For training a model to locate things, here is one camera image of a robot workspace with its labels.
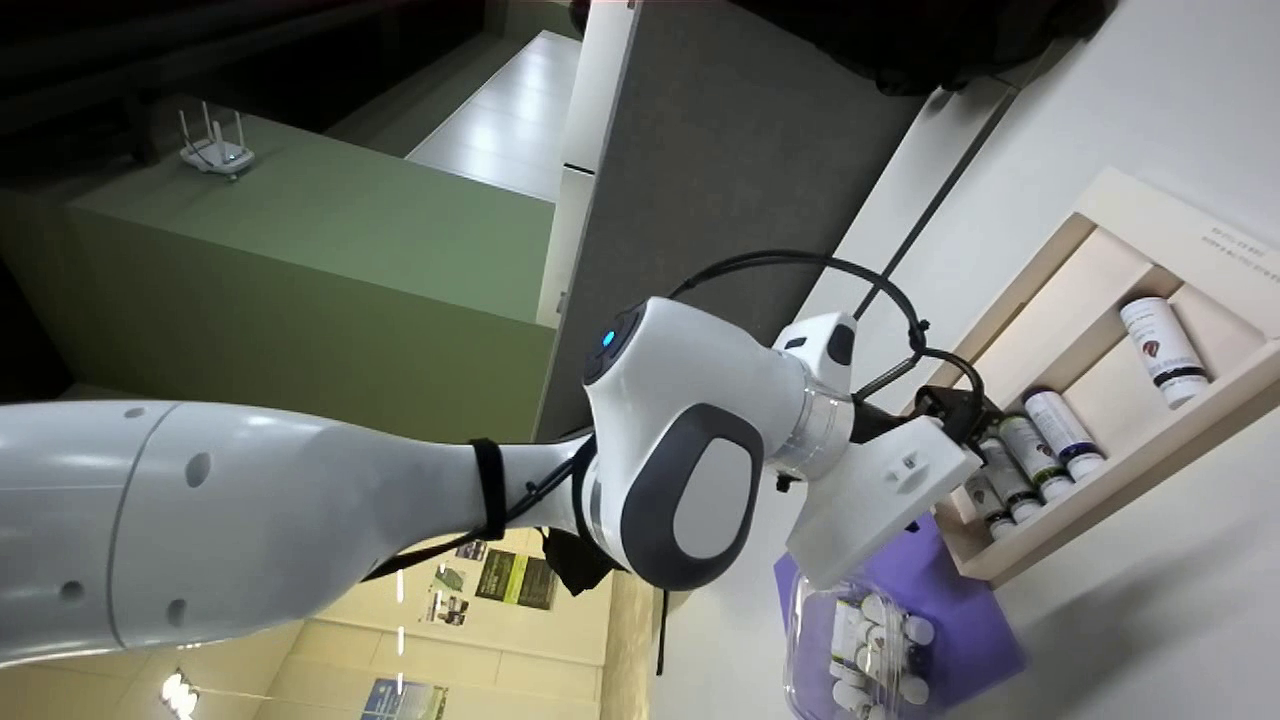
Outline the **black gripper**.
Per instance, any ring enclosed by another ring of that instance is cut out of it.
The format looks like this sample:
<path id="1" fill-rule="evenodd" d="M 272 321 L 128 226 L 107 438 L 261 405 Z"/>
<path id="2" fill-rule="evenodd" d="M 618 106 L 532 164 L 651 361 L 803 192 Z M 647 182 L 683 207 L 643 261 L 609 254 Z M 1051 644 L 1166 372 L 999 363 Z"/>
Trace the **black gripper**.
<path id="1" fill-rule="evenodd" d="M 983 393 L 937 384 L 917 393 L 912 412 L 930 416 L 956 446 L 977 446 L 999 422 L 999 408 Z"/>

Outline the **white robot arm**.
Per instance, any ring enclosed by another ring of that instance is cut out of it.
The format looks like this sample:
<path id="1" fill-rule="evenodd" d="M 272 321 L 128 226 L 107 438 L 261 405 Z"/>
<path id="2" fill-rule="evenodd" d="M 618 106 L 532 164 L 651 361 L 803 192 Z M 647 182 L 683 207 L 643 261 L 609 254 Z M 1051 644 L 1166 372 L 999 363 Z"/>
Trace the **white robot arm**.
<path id="1" fill-rule="evenodd" d="M 777 339 L 651 297 L 588 361 L 593 425 L 552 446 L 431 446 L 204 399 L 0 408 L 0 661 L 211 644 L 302 620 L 395 551 L 552 527 L 651 588 L 718 581 L 760 484 L 803 484 L 786 551 L 852 577 L 977 478 L 930 416 L 863 432 L 837 312 Z"/>

